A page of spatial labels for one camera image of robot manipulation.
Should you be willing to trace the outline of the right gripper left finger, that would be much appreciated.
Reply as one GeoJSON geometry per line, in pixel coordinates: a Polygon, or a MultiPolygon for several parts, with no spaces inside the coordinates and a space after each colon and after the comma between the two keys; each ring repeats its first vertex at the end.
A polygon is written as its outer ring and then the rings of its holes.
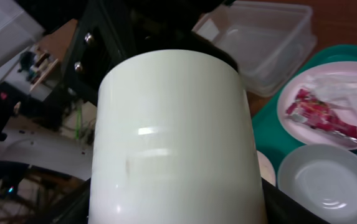
{"type": "Polygon", "coordinates": [[[31,218],[31,224],[87,224],[91,179],[62,200],[31,218]]]}

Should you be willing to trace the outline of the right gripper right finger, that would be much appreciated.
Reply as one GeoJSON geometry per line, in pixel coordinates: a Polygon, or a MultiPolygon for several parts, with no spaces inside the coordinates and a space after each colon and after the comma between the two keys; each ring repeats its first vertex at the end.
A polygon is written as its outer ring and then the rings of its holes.
{"type": "Polygon", "coordinates": [[[269,224],[329,224],[262,179],[269,224]]]}

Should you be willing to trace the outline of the small pink bowl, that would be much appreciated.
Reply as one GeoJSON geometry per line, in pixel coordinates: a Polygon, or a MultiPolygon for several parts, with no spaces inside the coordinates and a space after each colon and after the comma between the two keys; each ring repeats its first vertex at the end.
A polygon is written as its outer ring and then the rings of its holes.
{"type": "Polygon", "coordinates": [[[272,163],[260,151],[257,151],[257,157],[261,177],[265,179],[268,183],[272,184],[273,186],[276,186],[276,174],[272,163]]]}

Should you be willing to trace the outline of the grey bowl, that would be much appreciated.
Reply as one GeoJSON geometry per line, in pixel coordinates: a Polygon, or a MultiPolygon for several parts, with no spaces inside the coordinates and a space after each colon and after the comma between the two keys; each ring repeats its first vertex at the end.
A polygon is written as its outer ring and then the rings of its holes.
{"type": "Polygon", "coordinates": [[[288,154],[277,172],[278,188],[329,223],[357,223],[357,155],[324,144],[288,154]]]}

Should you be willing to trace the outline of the red snack wrapper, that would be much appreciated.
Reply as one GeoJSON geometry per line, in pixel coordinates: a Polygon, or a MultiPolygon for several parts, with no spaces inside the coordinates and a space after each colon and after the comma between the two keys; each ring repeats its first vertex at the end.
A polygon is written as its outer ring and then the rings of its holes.
{"type": "Polygon", "coordinates": [[[348,147],[357,146],[357,126],[342,121],[328,103],[311,91],[300,89],[285,111],[286,118],[348,147]]]}

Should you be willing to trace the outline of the large white plate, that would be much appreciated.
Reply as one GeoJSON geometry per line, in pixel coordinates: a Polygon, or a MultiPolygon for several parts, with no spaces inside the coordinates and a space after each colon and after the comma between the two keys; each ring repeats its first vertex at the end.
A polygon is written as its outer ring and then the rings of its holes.
{"type": "Polygon", "coordinates": [[[293,78],[281,92],[277,115],[284,130],[304,144],[330,144],[356,150],[357,146],[338,137],[309,128],[302,119],[291,120],[286,109],[295,102],[300,90],[307,90],[334,111],[338,117],[357,126],[357,62],[333,62],[310,68],[293,78]]]}

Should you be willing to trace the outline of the white cup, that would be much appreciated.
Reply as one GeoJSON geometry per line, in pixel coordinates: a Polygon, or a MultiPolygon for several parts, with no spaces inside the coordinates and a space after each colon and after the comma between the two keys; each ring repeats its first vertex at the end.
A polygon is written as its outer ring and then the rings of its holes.
{"type": "Polygon", "coordinates": [[[90,223],[266,223],[238,73],[188,50],[120,63],[98,92],[90,223]]]}

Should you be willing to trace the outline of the white tissue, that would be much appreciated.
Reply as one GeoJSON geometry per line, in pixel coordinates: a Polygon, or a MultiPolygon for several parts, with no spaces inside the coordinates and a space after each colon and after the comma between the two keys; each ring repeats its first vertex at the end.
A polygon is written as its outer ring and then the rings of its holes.
{"type": "Polygon", "coordinates": [[[314,74],[306,78],[304,87],[319,100],[357,114],[357,74],[314,74]]]}

